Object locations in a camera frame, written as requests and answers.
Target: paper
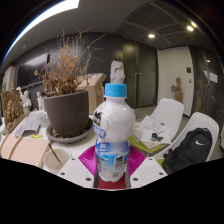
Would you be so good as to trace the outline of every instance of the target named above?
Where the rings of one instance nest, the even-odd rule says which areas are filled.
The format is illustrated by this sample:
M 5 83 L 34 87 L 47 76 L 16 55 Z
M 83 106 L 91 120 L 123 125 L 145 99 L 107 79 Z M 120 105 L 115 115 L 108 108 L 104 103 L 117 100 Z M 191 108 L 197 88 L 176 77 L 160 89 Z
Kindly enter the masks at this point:
M 35 131 L 37 132 L 40 125 L 40 118 L 43 117 L 45 113 L 31 112 L 28 117 L 22 121 L 22 125 L 16 129 L 15 135 L 22 136 L 24 131 Z
M 149 116 L 146 116 L 139 127 L 136 130 L 142 132 L 141 142 L 148 143 L 159 143 L 159 144 L 171 144 L 170 138 L 170 128 L 164 126 L 163 124 L 155 121 Z M 158 134 L 158 138 L 156 141 L 152 140 L 152 134 Z
M 208 78 L 207 71 L 204 71 L 204 73 L 205 73 L 206 78 Z M 209 75 L 210 75 L 211 81 L 218 83 L 218 76 L 216 74 L 209 72 Z

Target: brown flower pot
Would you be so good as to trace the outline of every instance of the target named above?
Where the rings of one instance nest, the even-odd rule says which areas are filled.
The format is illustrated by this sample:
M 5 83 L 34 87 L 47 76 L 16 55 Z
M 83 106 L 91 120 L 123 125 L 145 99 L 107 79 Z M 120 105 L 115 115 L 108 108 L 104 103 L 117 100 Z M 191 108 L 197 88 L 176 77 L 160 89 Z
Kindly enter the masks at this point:
M 61 137 L 79 136 L 88 125 L 88 91 L 45 97 L 44 105 L 51 126 Z

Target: blue bottle cap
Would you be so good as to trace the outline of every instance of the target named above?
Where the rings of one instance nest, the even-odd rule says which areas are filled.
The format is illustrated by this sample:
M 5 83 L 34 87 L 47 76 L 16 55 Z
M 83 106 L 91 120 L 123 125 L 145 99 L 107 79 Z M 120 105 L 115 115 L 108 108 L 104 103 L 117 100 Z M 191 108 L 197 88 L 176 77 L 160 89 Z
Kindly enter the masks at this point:
M 106 83 L 105 97 L 127 97 L 127 85 Z

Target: door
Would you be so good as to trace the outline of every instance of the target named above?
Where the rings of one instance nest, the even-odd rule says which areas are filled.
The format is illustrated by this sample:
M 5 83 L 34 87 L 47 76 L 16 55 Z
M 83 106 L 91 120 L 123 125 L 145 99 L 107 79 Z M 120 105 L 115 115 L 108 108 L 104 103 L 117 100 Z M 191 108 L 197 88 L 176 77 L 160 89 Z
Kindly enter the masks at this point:
M 200 48 L 190 47 L 192 61 L 195 70 L 195 90 L 194 90 L 194 102 L 192 106 L 192 112 L 200 112 L 204 113 L 206 110 L 206 90 L 209 85 L 209 81 L 207 78 L 207 71 L 205 66 L 204 57 Z
M 155 106 L 158 94 L 157 50 L 124 39 L 123 64 L 127 104 L 132 108 Z
M 222 129 L 224 116 L 224 80 L 223 68 L 221 66 L 218 56 L 211 51 L 203 51 L 205 60 L 207 62 L 207 69 L 209 71 L 211 101 L 209 107 L 209 116 L 212 117 L 218 124 L 220 130 Z
M 155 106 L 158 92 L 157 50 L 138 44 L 139 94 L 138 107 Z
M 217 54 L 191 47 L 195 69 L 195 99 L 192 113 L 201 112 L 213 118 L 220 131 L 224 121 L 224 73 Z
M 136 108 L 136 79 L 137 79 L 137 46 L 135 42 L 123 40 L 123 65 L 125 79 L 127 85 L 126 103 L 131 108 Z

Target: white wall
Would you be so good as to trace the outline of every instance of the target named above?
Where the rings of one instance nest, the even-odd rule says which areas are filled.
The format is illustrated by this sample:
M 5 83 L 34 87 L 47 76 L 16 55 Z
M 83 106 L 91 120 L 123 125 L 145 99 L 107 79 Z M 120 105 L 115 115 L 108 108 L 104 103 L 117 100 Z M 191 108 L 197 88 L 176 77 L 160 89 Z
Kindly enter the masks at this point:
M 194 93 L 194 71 L 189 48 L 176 47 L 158 50 L 158 65 L 158 103 L 162 98 L 174 99 L 174 93 L 170 87 L 176 86 L 176 78 L 180 77 L 184 114 L 190 116 Z M 191 67 L 191 73 L 187 73 L 187 67 Z

